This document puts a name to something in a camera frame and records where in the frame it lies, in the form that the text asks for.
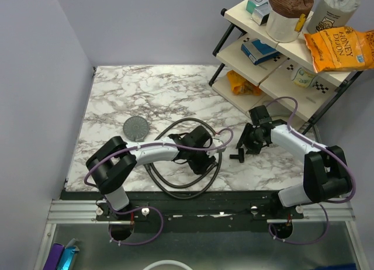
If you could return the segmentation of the grey shower head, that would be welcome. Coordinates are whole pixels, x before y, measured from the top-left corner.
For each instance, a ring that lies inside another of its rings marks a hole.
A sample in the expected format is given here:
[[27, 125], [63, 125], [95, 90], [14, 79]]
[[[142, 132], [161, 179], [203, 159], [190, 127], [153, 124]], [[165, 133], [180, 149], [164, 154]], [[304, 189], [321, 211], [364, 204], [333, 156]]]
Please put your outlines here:
[[123, 132], [130, 141], [144, 141], [150, 130], [148, 122], [140, 116], [132, 116], [123, 124]]

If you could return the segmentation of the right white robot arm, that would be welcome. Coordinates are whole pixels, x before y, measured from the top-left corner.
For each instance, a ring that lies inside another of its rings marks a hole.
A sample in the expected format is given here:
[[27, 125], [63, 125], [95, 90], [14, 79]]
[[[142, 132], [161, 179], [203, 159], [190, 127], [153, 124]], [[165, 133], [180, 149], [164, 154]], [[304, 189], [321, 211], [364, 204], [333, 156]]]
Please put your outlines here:
[[292, 206], [328, 202], [347, 193], [354, 194], [355, 182], [342, 148], [317, 143], [284, 120], [273, 120], [264, 105], [252, 108], [249, 114], [251, 122], [245, 125], [237, 148], [245, 147], [247, 154], [259, 154], [264, 147], [275, 144], [303, 163], [302, 183], [274, 194], [274, 200], [269, 203], [273, 217], [283, 218]]

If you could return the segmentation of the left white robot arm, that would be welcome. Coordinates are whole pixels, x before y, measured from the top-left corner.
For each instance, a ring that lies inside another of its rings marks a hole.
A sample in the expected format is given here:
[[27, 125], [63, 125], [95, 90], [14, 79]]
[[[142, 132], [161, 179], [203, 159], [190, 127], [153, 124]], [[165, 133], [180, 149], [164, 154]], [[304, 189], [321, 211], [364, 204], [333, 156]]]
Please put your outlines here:
[[203, 126], [198, 126], [184, 135], [170, 134], [159, 142], [158, 146], [147, 147], [145, 142], [127, 143], [120, 136], [115, 136], [87, 160], [86, 167], [90, 170], [107, 156], [126, 148], [134, 148], [119, 154], [117, 163], [107, 160], [91, 173], [100, 193], [110, 203], [109, 213], [116, 220], [124, 220], [129, 215], [130, 200], [122, 185], [134, 168], [158, 161], [185, 160], [194, 174], [202, 175], [216, 160], [206, 151], [184, 149], [207, 148], [213, 144], [212, 136]]

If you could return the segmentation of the black T-shaped fitting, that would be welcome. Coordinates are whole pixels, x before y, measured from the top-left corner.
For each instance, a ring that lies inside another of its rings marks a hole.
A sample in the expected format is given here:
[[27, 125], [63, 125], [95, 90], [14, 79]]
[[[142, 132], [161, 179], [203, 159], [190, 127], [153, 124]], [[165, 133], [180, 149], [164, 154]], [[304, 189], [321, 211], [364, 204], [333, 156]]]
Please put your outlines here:
[[245, 153], [243, 148], [238, 149], [237, 154], [230, 154], [229, 158], [231, 160], [238, 160], [240, 163], [243, 163], [245, 161]]

